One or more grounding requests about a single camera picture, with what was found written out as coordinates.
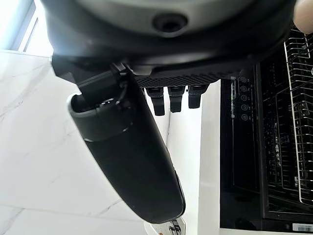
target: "white marble surface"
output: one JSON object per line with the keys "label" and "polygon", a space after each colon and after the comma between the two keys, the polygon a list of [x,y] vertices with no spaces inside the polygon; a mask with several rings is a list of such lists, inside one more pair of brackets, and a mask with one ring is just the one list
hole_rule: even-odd
{"label": "white marble surface", "polygon": [[[97,225],[96,218],[103,218],[143,226],[104,177],[67,112],[67,97],[77,91],[55,77],[49,58],[0,52],[0,205],[32,216],[72,215],[75,223],[92,218]],[[166,141],[167,117],[157,123]],[[15,212],[0,213],[0,222]]]}
{"label": "white marble surface", "polygon": [[146,235],[141,221],[92,218],[0,206],[1,235]]}

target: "dishwasher rack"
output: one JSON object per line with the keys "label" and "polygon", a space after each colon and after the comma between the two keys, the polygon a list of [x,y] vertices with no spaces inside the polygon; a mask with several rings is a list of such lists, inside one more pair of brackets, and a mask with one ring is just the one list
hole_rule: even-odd
{"label": "dishwasher rack", "polygon": [[284,175],[292,175],[293,179],[289,178],[289,182],[293,181],[293,185],[287,188],[298,193],[302,204],[313,206],[313,34],[303,34],[293,27],[284,47],[296,164],[293,165],[294,169],[284,169],[284,157],[281,154],[281,174],[283,184]]}
{"label": "dishwasher rack", "polygon": [[270,196],[298,201],[296,148],[284,52],[264,62],[262,90]]}

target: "gray marble vein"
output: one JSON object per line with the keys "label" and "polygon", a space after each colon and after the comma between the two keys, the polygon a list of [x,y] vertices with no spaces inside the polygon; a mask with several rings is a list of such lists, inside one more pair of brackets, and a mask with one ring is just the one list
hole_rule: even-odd
{"label": "gray marble vein", "polygon": [[40,73],[34,77],[28,86],[16,97],[12,100],[7,106],[5,106],[0,112],[0,120],[3,120],[4,117],[11,112],[12,110],[18,108],[25,102],[25,100],[32,94],[38,84],[46,77],[48,72],[50,71],[50,66],[44,67]]}
{"label": "gray marble vein", "polygon": [[50,182],[50,184],[55,183],[60,177],[61,177],[61,174],[58,174],[58,175]]}
{"label": "gray marble vein", "polygon": [[74,129],[74,130],[71,130],[71,131],[65,133],[65,135],[61,139],[55,141],[55,143],[53,143],[51,145],[51,147],[49,149],[47,149],[47,150],[48,151],[53,151],[53,150],[59,148],[60,146],[62,146],[63,144],[66,144],[66,140],[71,138],[73,136],[73,134],[75,134],[76,132],[78,132],[78,130]]}
{"label": "gray marble vein", "polygon": [[117,205],[118,203],[122,202],[122,199],[118,199],[117,201],[113,202],[110,206],[108,206],[107,208],[103,209],[102,211],[100,211],[96,217],[100,217],[102,216],[104,213],[108,212],[109,209],[111,209],[113,206]]}
{"label": "gray marble vein", "polygon": [[5,79],[7,79],[7,78],[19,77],[19,76],[27,75],[27,74],[29,74],[29,73],[31,73],[31,72],[33,72],[33,71],[36,71],[36,70],[38,70],[38,69],[41,69],[41,68],[45,67],[45,66],[47,66],[47,63],[43,63],[42,65],[39,65],[39,66],[33,68],[33,69],[30,70],[30,71],[18,73],[18,74],[11,75],[11,76],[5,76],[5,77],[3,77],[2,79],[5,80]]}
{"label": "gray marble vein", "polygon": [[19,217],[19,215],[24,211],[24,208],[16,208],[12,216],[3,222],[0,227],[0,235],[5,235],[7,231],[10,230],[15,220]]}

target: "sticker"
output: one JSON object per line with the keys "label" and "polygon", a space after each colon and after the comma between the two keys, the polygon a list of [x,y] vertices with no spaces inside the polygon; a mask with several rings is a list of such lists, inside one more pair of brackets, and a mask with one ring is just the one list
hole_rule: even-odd
{"label": "sticker", "polygon": [[292,224],[292,230],[298,232],[313,232],[313,224]]}

